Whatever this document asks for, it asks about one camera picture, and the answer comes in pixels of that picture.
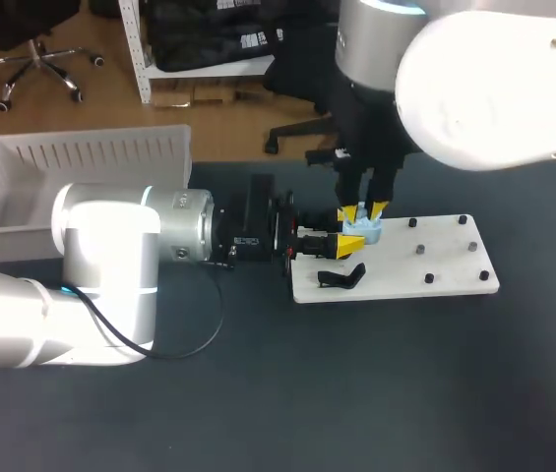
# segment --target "black bracket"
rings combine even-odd
[[[344,288],[345,290],[351,290],[360,279],[367,273],[365,269],[365,264],[360,263],[357,265],[350,275],[341,275],[339,273],[320,271],[317,273],[317,278],[319,279],[320,288]]]

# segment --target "white metal shelf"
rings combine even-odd
[[[163,72],[152,64],[146,69],[145,74],[149,79],[264,76],[273,61],[274,56],[264,56],[181,72]]]
[[[155,64],[151,64],[148,54],[145,53],[140,31],[139,0],[118,0],[118,3],[140,98],[144,104],[151,103],[152,80],[263,76],[274,60],[273,56],[265,56],[192,71],[163,72]]]

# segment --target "printed label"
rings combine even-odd
[[[260,0],[217,0],[216,1],[216,7],[219,10],[248,7],[251,5],[260,5]]]
[[[277,29],[278,40],[284,40],[284,31]],[[243,34],[240,36],[240,45],[243,49],[248,49],[250,47],[266,46],[269,42],[267,41],[267,36],[263,31],[252,32],[251,34]]]

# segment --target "chair base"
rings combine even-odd
[[[83,94],[79,86],[65,70],[55,66],[52,61],[59,57],[83,54],[88,56],[90,62],[96,67],[102,67],[104,65],[104,58],[101,55],[95,54],[83,47],[47,52],[43,42],[31,39],[29,41],[29,51],[31,52],[29,56],[0,58],[0,66],[11,64],[22,65],[2,87],[2,98],[0,99],[0,111],[2,112],[7,112],[12,108],[13,103],[11,101],[11,95],[16,83],[32,69],[43,69],[50,73],[52,77],[60,81],[68,89],[72,100],[79,103],[83,101]]]

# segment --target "light blue object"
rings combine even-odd
[[[382,213],[372,221],[367,217],[365,203],[361,202],[358,204],[356,221],[353,224],[347,218],[343,221],[343,234],[347,236],[363,236],[366,245],[377,244],[380,240],[380,235],[383,234]]]

